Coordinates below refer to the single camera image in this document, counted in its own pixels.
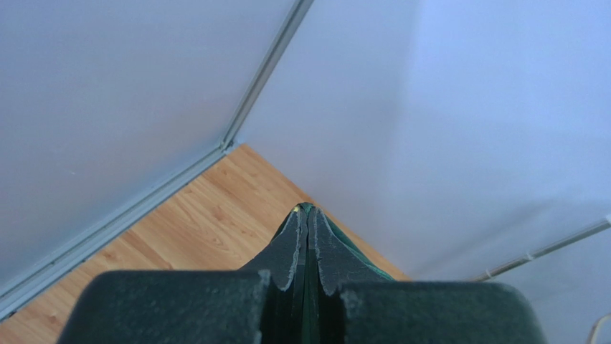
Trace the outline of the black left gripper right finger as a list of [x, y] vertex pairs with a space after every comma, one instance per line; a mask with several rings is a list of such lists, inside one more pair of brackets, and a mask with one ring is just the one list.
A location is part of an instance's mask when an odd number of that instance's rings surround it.
[[308, 215], [309, 343], [544, 343], [524, 296], [505, 284], [386, 280]]

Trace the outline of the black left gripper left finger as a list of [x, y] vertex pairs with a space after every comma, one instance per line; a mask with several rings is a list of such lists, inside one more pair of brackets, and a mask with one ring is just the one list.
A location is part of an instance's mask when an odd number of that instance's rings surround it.
[[60, 343], [299, 343], [304, 210], [233, 271], [116, 270], [82, 292]]

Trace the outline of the dark green cloth napkin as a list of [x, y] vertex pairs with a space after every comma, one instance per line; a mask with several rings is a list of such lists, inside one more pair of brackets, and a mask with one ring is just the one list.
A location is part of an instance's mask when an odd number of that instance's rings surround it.
[[[306, 214], [309, 214], [310, 210], [316, 207], [314, 204], [310, 203], [310, 202], [302, 202], [299, 204], [296, 204], [293, 209], [289, 212], [293, 213], [293, 212], [297, 212], [299, 210], [304, 210], [306, 212]], [[349, 239], [349, 237], [346, 235], [346, 233], [344, 233], [337, 224], [335, 224], [330, 217], [328, 217], [324, 211], [323, 211], [323, 215], [326, 218], [326, 221], [333, 233], [333, 235], [352, 253], [353, 256], [357, 257], [357, 259], [365, 264], [369, 269], [371, 269], [372, 271], [374, 271], [377, 275], [379, 275], [380, 277], [386, 279], [386, 280], [391, 280], [391, 281], [395, 281], [396, 279], [393, 278], [390, 274], [388, 274], [387, 272], [385, 272], [384, 270], [380, 269], [378, 266], [376, 266], [366, 255], [365, 253], [363, 253], [360, 248], [358, 248], [356, 246], [356, 244]], [[283, 228], [286, 224], [288, 220], [288, 215], [285, 217], [285, 219], [283, 220], [282, 224], [278, 227], [278, 229], [276, 230], [276, 232], [273, 234], [272, 239], [270, 240], [270, 243], [281, 234], [281, 232], [283, 231]]]

